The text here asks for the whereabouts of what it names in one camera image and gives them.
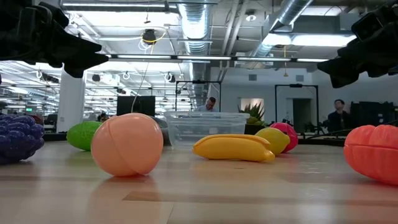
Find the clear plastic bin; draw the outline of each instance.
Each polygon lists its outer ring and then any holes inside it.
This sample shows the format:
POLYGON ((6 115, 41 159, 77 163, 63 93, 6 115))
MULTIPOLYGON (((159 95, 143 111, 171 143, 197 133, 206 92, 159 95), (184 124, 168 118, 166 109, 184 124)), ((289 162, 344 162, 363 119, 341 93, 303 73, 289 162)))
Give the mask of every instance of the clear plastic bin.
POLYGON ((244 134, 246 113, 166 112, 169 138, 174 149, 191 150, 211 134, 244 134))

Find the silver air duct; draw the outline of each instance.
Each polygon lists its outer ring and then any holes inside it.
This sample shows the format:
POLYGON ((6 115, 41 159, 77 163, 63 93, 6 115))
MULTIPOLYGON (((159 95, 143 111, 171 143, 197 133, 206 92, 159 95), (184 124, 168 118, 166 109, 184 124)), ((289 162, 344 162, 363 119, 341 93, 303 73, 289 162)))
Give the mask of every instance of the silver air duct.
MULTIPOLYGON (((279 14, 276 21, 273 21, 272 25, 269 26, 269 30, 265 30, 267 32, 264 33, 268 34, 272 29, 292 25, 312 1, 313 0, 284 0, 280 6, 280 10, 276 12, 279 14)), ((252 52, 251 56, 265 57, 272 48, 273 45, 261 43, 257 49, 252 52)))
MULTIPOLYGON (((181 24, 186 39, 207 39, 209 33, 210 7, 207 4, 179 4, 181 24)), ((189 55, 206 55, 209 43, 186 42, 185 49, 189 55)), ((206 72, 205 63, 190 64, 191 80, 209 80, 210 73, 206 72)), ((193 85, 196 104, 204 104, 203 97, 205 86, 202 84, 193 85)))

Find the yellow plastic banana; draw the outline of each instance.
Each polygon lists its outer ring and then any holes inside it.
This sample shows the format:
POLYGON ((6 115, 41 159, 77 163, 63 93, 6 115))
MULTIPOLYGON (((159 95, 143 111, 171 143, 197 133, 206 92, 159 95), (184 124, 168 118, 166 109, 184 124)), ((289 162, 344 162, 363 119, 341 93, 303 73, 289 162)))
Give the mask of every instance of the yellow plastic banana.
POLYGON ((239 159, 244 161, 273 161, 268 150, 271 144, 259 136, 248 134, 215 134, 193 145, 193 153, 207 159, 239 159))

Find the green toy fruit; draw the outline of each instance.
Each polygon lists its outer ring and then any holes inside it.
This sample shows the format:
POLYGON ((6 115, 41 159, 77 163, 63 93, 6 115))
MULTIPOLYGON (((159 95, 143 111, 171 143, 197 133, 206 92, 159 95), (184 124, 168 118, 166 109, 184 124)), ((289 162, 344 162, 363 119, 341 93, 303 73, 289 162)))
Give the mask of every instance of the green toy fruit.
POLYGON ((68 143, 78 149, 91 151, 91 140, 101 124, 97 121, 86 121, 71 127, 67 133, 68 143))

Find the table surface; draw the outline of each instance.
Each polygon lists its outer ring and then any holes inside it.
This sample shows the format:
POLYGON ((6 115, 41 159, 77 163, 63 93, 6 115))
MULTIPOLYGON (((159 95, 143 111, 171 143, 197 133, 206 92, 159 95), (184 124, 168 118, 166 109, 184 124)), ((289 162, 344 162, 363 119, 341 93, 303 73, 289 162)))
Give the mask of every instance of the table surface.
POLYGON ((47 143, 0 167, 0 218, 48 223, 398 223, 398 188, 347 166, 343 149, 298 146, 272 163, 164 150, 148 176, 115 178, 89 152, 47 143))

